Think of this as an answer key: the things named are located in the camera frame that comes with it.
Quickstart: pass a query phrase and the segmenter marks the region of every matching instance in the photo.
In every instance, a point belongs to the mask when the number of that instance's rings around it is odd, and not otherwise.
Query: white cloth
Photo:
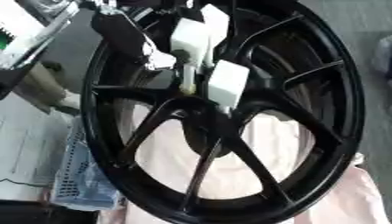
[[[147,113],[137,108],[138,123]],[[260,114],[247,127],[242,138],[269,168],[277,180],[288,177],[296,168],[300,150],[300,125],[292,120]],[[199,156],[184,138],[181,124],[169,121],[147,139],[136,160],[156,180],[184,192],[193,175]],[[255,174],[233,153],[217,158],[202,183],[199,196],[209,199],[238,198],[260,192]],[[129,203],[122,211],[123,220],[100,221],[101,224],[164,224],[164,222]],[[382,197],[369,175],[353,165],[339,183],[315,206],[284,224],[387,224]]]

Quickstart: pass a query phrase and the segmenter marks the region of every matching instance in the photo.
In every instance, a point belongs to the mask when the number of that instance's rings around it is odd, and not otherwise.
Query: floor
[[[392,90],[370,61],[379,39],[392,34],[390,0],[299,0],[315,10],[342,38],[353,55],[363,80],[367,123],[360,147],[392,218]],[[99,37],[89,28],[90,12],[82,12],[69,29],[51,45],[46,57],[66,68],[66,84],[79,91],[90,54]]]

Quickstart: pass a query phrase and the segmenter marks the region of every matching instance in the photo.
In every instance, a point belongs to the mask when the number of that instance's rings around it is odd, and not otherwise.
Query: black alloy wheel
[[[227,116],[206,98],[204,86],[210,71],[199,76],[195,95],[182,94],[179,77],[171,71],[165,71],[171,76],[166,87],[153,88],[151,83],[162,73],[145,71],[103,41],[92,58],[82,92],[89,146],[98,165],[128,200],[165,221],[284,221],[320,200],[358,150],[365,117],[360,77],[328,25],[296,1],[243,0],[235,7],[224,0],[201,4],[214,4],[235,18],[231,25],[235,35],[217,47],[215,55],[219,58],[229,52],[235,63],[250,68],[239,107]],[[170,51],[175,16],[134,10],[132,17],[160,50]],[[127,121],[119,111],[136,102],[149,105],[150,113],[129,139],[124,139],[120,126]],[[241,138],[252,118],[271,110],[298,121],[315,139],[297,169],[280,182]],[[158,182],[136,161],[140,144],[171,119],[183,124],[187,142],[199,154],[186,192]],[[263,190],[239,199],[201,198],[198,191],[211,163],[229,152],[253,171]]]

